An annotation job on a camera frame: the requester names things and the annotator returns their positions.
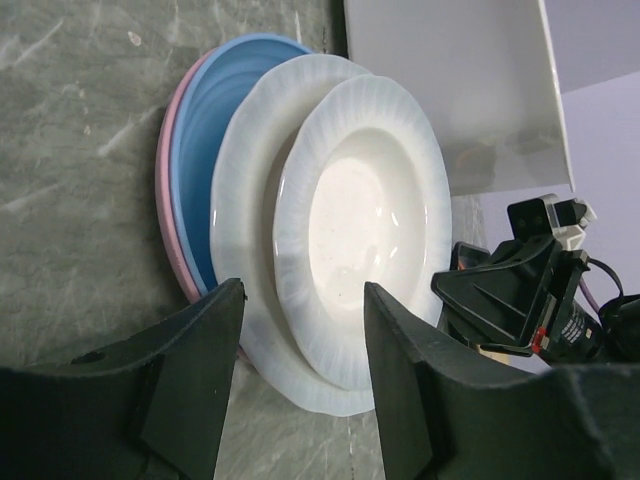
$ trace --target red component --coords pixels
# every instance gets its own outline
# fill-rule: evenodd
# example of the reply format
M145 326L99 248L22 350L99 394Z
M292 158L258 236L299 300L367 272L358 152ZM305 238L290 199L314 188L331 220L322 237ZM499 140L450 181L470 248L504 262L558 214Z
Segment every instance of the red component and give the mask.
M538 328L538 331L533 336L533 342L531 343L531 350L533 353L540 352L540 344L542 343L542 339L547 334L547 329L545 327Z

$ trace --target blue plate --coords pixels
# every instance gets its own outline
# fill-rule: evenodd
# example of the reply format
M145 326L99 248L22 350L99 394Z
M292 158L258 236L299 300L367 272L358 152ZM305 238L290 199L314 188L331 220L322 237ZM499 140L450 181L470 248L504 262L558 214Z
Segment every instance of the blue plate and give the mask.
M286 37L243 35L214 51L184 93L171 134L171 206L182 253L201 295L217 285L209 211L213 167L227 125L262 75L306 53L311 50Z

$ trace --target cable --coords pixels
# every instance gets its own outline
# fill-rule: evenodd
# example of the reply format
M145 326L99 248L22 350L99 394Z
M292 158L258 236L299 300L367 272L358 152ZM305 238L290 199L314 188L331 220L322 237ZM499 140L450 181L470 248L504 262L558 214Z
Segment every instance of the cable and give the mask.
M602 262L602 261L600 261L600 260L598 260L596 258L589 258L587 263L591 263L591 264L595 265L600 270L602 270L604 273L609 275L611 277L611 279L614 281L614 283L616 284L616 287L618 287L618 290L620 290L619 298L624 297L624 289L622 288L622 282L620 281L620 277L618 277L618 274L613 270L613 268L611 268L609 265L607 265L606 263L604 263L604 262Z
M584 295L585 300L597 315L600 311L600 306L598 305L596 299L593 297L593 294L591 293L591 290L589 290L589 287L587 287L587 283L584 281L584 278L580 279L579 285L582 295Z

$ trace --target shallow white bowl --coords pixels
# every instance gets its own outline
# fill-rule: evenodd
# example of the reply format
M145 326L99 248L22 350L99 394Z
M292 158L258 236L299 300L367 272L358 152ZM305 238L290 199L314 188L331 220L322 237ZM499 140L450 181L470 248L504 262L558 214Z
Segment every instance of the shallow white bowl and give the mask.
M405 89L364 75L320 102L282 172L273 240L291 331L336 385L371 385L366 281L436 325L442 303L430 284L450 261L449 187L431 125Z
M293 403L336 416L371 410L373 396L331 384L300 353L276 294L272 221L280 173L304 119L334 86L366 73L331 55L304 55L268 72L231 119L211 196L216 278L240 277L247 292L242 348Z

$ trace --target white panel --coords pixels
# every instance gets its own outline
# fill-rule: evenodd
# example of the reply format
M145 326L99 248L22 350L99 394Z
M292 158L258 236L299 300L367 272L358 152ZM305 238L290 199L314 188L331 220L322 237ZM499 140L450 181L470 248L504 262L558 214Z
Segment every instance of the white panel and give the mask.
M453 194L571 182L543 10L536 1L346 1L352 60L416 97Z

